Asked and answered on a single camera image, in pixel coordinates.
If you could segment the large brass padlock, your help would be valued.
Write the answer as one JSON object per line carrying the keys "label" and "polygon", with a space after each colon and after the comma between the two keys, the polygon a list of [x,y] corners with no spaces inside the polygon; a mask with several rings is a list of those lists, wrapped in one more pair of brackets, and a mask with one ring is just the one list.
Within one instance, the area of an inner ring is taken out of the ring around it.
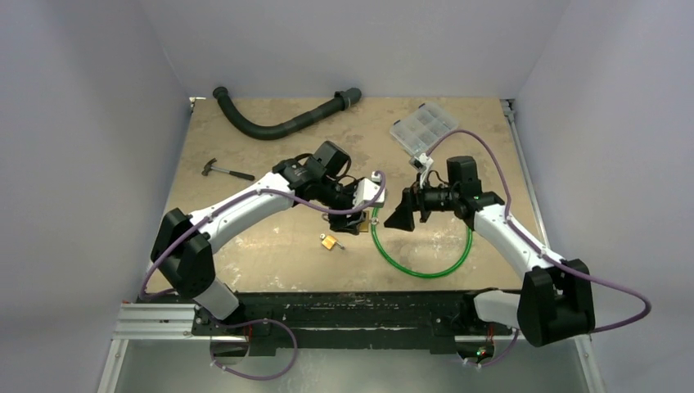
{"label": "large brass padlock", "polygon": [[361,233],[367,233],[371,225],[371,215],[368,210],[363,210],[363,221],[358,225],[358,230]]}

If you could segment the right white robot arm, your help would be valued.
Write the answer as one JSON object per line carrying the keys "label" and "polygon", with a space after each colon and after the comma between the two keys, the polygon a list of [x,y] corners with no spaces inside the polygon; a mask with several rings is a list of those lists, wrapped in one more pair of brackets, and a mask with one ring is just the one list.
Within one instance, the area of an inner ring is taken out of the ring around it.
{"label": "right white robot arm", "polygon": [[543,244],[506,211],[506,202],[486,192],[470,156],[447,159],[446,183],[428,180],[433,160],[425,153],[410,160],[417,181],[402,191],[402,199],[385,227],[411,232],[414,215],[425,223],[434,211],[452,212],[490,243],[522,280],[517,292],[495,288],[470,294],[459,312],[462,327],[481,332],[490,323],[519,330],[535,347],[590,333],[596,327],[589,270],[579,259],[566,260]]}

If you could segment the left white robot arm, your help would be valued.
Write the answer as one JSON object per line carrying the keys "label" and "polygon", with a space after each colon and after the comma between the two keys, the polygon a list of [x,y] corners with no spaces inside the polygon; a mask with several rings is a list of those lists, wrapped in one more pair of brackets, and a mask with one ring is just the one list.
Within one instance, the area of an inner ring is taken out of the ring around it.
{"label": "left white robot arm", "polygon": [[385,200],[385,175],[375,171],[343,184],[350,167],[349,154],[325,141],[314,153],[279,161],[249,187],[214,205],[188,214],[170,210],[151,250],[151,270],[161,272],[173,292],[206,309],[222,334],[239,332],[243,305],[217,278],[215,254],[248,228],[297,205],[327,215],[335,232],[358,234],[365,209]]}

